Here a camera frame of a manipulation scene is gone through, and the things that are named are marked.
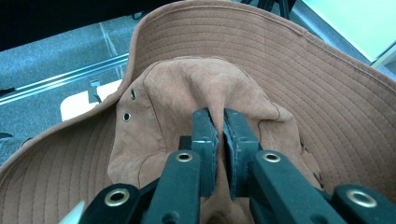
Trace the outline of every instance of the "hat brim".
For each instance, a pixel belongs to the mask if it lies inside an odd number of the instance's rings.
[[[118,91],[30,140],[0,168],[3,223],[57,222],[111,184],[116,102],[150,64],[220,56],[247,71],[297,119],[325,189],[355,183],[396,201],[396,84],[304,28],[226,1],[161,7],[134,31]]]

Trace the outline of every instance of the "gray floor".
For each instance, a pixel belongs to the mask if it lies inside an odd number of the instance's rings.
[[[273,12],[279,14],[278,6],[274,6]],[[335,48],[364,63],[369,63],[301,1],[297,1],[290,19]],[[2,51],[0,52],[0,89],[22,87],[127,53],[136,24],[137,21],[132,17],[122,17]],[[394,75],[396,63],[380,67],[378,70],[396,79]],[[35,136],[62,122],[60,105],[64,98],[87,90],[91,80],[99,80],[102,84],[106,84],[121,77],[122,69],[112,69],[50,91],[0,105],[0,133],[10,133],[20,139]]]

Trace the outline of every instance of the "brown suede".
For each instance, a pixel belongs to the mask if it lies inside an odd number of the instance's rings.
[[[111,183],[144,187],[202,107],[218,133],[224,107],[241,111],[262,146],[288,156],[316,187],[360,184],[396,202],[395,90],[391,79],[255,7],[161,7],[136,27],[114,94],[0,167],[0,222],[55,223]],[[216,190],[202,199],[201,222],[252,222],[248,200],[230,199],[219,138]]]

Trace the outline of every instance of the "gray carpet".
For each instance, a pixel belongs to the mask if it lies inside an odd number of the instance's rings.
[[[256,6],[257,2],[252,1],[251,5]],[[278,5],[274,6],[273,13],[279,15]],[[335,48],[368,63],[367,59],[303,2],[297,1],[290,14],[290,20]],[[132,17],[122,17],[2,51],[0,90],[22,87],[127,53],[136,24],[137,21]],[[380,67],[378,70],[396,79],[396,63]],[[0,133],[10,133],[14,136],[14,139],[8,138],[7,143],[4,139],[0,143],[0,164],[19,147],[23,139],[33,137],[62,122],[60,105],[66,97],[86,91],[91,80],[99,80],[104,85],[121,77],[122,68],[112,69],[0,105]]]

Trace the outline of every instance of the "clamp jaw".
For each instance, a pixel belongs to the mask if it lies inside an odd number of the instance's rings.
[[[249,197],[256,223],[391,223],[396,206],[356,185],[333,196],[315,189],[283,154],[263,150],[245,117],[224,110],[230,197]],[[102,190],[79,223],[199,223],[200,197],[216,186],[218,134],[207,109],[192,114],[192,136],[181,136],[163,174],[142,189]]]

